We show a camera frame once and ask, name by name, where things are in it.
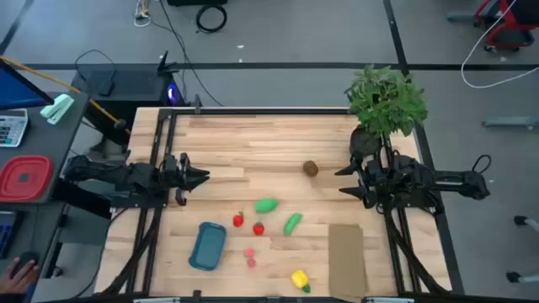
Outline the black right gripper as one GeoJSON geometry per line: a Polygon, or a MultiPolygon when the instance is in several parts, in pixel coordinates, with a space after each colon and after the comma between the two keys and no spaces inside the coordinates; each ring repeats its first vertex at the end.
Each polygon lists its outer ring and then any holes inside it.
{"type": "Polygon", "coordinates": [[[341,188],[339,192],[362,199],[366,209],[382,208],[391,198],[389,192],[389,172],[383,167],[380,156],[368,160],[365,166],[352,162],[344,167],[335,176],[348,176],[357,173],[360,177],[360,186],[341,188]]]}

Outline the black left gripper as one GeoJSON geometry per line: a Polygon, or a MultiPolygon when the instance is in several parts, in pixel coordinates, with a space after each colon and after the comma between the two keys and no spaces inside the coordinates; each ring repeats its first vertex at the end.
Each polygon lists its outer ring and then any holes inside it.
{"type": "Polygon", "coordinates": [[[182,153],[179,159],[172,154],[165,155],[162,173],[165,184],[169,188],[176,188],[175,200],[179,206],[187,204],[185,191],[191,192],[210,179],[209,171],[191,167],[190,159],[186,153],[182,153]]]}

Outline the green toy fruit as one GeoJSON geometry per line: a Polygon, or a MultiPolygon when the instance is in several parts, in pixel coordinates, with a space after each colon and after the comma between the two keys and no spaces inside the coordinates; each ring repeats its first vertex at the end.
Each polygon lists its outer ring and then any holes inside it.
{"type": "Polygon", "coordinates": [[[258,214],[266,214],[274,211],[278,204],[279,201],[277,199],[261,199],[255,203],[254,208],[258,214]]]}

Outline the green toy cucumber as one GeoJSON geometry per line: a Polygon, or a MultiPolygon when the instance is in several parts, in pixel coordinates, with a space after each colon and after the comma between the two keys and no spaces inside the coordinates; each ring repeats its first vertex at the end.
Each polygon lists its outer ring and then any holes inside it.
{"type": "Polygon", "coordinates": [[[296,226],[301,222],[303,215],[301,213],[294,213],[290,216],[288,221],[284,225],[284,235],[290,236],[295,230],[296,226]]]}

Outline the teal tupperware container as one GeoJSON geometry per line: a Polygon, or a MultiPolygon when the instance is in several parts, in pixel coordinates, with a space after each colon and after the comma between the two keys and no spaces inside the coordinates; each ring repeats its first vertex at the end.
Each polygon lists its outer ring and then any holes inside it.
{"type": "Polygon", "coordinates": [[[205,271],[215,270],[221,261],[226,239],[224,226],[213,222],[200,223],[189,265],[205,271]]]}

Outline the red tupperware lid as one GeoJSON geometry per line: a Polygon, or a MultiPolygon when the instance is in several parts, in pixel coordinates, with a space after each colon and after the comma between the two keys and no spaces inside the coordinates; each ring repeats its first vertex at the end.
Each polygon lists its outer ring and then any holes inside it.
{"type": "Polygon", "coordinates": [[[26,203],[39,198],[51,180],[53,161],[46,156],[18,156],[0,170],[0,202],[26,203]]]}

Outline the dark round plant pot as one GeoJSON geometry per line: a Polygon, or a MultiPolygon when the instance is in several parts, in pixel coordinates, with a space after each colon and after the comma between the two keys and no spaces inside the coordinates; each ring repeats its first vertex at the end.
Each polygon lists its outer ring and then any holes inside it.
{"type": "Polygon", "coordinates": [[[361,126],[357,126],[350,135],[350,155],[355,158],[364,158],[374,155],[382,148],[382,139],[372,135],[361,126]]]}

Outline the brown cardboard sheet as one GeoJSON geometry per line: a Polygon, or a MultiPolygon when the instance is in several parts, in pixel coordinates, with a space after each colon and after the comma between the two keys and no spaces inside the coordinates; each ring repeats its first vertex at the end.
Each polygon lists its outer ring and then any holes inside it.
{"type": "Polygon", "coordinates": [[[328,288],[332,297],[353,303],[366,294],[363,231],[357,225],[328,228],[328,288]]]}

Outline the green leafy plant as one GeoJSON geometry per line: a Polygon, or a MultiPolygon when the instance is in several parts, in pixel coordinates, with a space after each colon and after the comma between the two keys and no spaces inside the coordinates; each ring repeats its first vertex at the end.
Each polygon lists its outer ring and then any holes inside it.
{"type": "Polygon", "coordinates": [[[350,102],[350,113],[375,137],[399,131],[409,136],[428,118],[424,90],[410,75],[390,66],[368,65],[359,70],[344,94],[350,102]]]}

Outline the black computer tower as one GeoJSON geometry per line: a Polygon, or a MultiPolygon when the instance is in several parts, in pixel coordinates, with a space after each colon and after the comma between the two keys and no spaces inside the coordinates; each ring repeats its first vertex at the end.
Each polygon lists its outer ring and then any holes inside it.
{"type": "Polygon", "coordinates": [[[140,107],[179,107],[187,102],[173,76],[179,70],[167,54],[151,64],[77,66],[73,87],[90,95],[102,109],[132,127],[140,107]]]}

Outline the yellow toy bell pepper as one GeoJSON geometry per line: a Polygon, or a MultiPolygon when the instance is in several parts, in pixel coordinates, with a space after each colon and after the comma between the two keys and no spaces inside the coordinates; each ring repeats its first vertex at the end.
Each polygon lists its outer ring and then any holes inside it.
{"type": "Polygon", "coordinates": [[[304,293],[309,294],[311,292],[310,280],[303,270],[298,269],[297,271],[295,271],[291,275],[291,281],[298,289],[302,290],[304,293]]]}

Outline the grey side desk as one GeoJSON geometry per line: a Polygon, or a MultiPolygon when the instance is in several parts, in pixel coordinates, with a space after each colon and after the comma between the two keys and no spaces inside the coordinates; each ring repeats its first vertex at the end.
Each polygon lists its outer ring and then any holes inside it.
{"type": "Polygon", "coordinates": [[[10,263],[24,253],[34,254],[40,274],[44,274],[50,264],[47,258],[56,245],[59,224],[67,207],[65,200],[54,198],[54,192],[61,182],[64,163],[90,100],[85,93],[70,96],[74,104],[59,123],[49,124],[40,115],[39,108],[30,108],[30,127],[20,146],[0,148],[0,170],[16,156],[44,156],[52,161],[51,181],[40,197],[30,202],[0,202],[0,220],[8,212],[18,215],[8,252],[0,257],[0,277],[7,272],[10,263]]]}

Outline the mint green stapler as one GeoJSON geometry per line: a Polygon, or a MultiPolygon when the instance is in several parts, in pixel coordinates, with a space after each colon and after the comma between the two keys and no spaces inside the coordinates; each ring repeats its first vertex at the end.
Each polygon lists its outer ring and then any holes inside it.
{"type": "Polygon", "coordinates": [[[70,95],[61,94],[54,98],[52,105],[47,105],[40,111],[40,116],[45,118],[49,124],[56,125],[74,102],[75,99],[70,95]]]}

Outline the grey metal floor bar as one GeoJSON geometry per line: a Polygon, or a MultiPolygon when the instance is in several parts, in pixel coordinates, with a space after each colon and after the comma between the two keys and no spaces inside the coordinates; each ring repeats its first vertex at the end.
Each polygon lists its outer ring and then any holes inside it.
{"type": "Polygon", "coordinates": [[[482,125],[484,127],[526,127],[533,129],[539,127],[539,116],[491,116],[487,117],[482,125]]]}

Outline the grey leg with black caster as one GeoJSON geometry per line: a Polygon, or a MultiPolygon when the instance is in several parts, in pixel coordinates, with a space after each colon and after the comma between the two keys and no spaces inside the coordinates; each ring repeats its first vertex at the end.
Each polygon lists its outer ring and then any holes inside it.
{"type": "Polygon", "coordinates": [[[507,272],[505,277],[510,283],[514,284],[539,282],[539,274],[521,275],[518,272],[507,272]]]}
{"type": "Polygon", "coordinates": [[[513,218],[513,222],[516,226],[529,226],[533,231],[539,234],[539,223],[530,217],[523,215],[516,215],[513,218]]]}

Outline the black computer mouse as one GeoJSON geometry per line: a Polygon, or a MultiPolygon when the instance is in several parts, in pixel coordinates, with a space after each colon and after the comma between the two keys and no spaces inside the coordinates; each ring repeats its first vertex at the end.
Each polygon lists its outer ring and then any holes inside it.
{"type": "Polygon", "coordinates": [[[34,261],[35,263],[39,262],[39,254],[37,252],[23,252],[19,256],[19,262],[14,268],[15,272],[18,272],[25,264],[29,263],[30,261],[34,261]]]}

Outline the grey desk calculator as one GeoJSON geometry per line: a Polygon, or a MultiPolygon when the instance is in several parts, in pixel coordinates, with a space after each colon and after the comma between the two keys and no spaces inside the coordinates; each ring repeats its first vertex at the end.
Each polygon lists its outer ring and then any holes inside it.
{"type": "Polygon", "coordinates": [[[0,110],[0,147],[18,147],[28,123],[27,109],[0,110]]]}

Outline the blue screen monitor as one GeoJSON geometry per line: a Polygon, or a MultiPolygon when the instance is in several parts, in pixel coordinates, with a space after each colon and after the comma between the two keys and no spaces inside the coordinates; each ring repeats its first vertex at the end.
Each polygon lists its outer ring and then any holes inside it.
{"type": "Polygon", "coordinates": [[[54,99],[0,59],[0,109],[53,105],[54,99]]]}

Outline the dark keyboard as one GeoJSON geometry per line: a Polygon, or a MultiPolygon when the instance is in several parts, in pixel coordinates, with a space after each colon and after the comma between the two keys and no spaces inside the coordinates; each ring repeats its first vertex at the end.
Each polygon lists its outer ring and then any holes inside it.
{"type": "Polygon", "coordinates": [[[17,222],[16,212],[0,211],[0,259],[5,259],[8,255],[17,222]]]}

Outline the person's hand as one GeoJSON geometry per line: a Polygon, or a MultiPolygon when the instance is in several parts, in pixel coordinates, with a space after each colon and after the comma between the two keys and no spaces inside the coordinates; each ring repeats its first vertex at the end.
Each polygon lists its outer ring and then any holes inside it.
{"type": "Polygon", "coordinates": [[[0,276],[0,295],[20,295],[39,278],[39,265],[35,260],[29,260],[18,271],[20,258],[15,258],[8,265],[6,272],[0,276]]]}

